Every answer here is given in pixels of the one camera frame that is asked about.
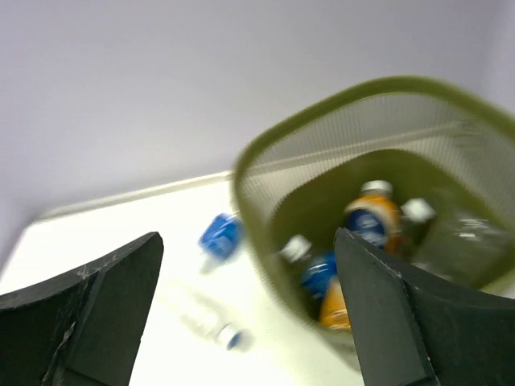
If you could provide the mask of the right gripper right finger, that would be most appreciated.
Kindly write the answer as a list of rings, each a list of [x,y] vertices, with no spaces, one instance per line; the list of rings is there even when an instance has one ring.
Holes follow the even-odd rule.
[[[514,301],[445,281],[345,228],[338,278],[367,385],[512,385]]]

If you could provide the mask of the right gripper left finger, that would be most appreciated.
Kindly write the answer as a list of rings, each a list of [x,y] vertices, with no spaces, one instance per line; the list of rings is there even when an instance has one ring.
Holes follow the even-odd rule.
[[[163,239],[150,232],[1,296],[3,385],[127,385],[155,295]]]

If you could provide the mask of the orange juice bottle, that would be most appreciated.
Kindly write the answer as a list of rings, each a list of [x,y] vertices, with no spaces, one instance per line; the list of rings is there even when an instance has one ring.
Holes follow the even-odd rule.
[[[394,253],[400,233],[400,215],[392,199],[393,187],[385,180],[364,183],[360,196],[344,209],[343,227],[384,250]],[[332,330],[351,329],[347,306],[336,276],[328,284],[319,314],[322,326]]]

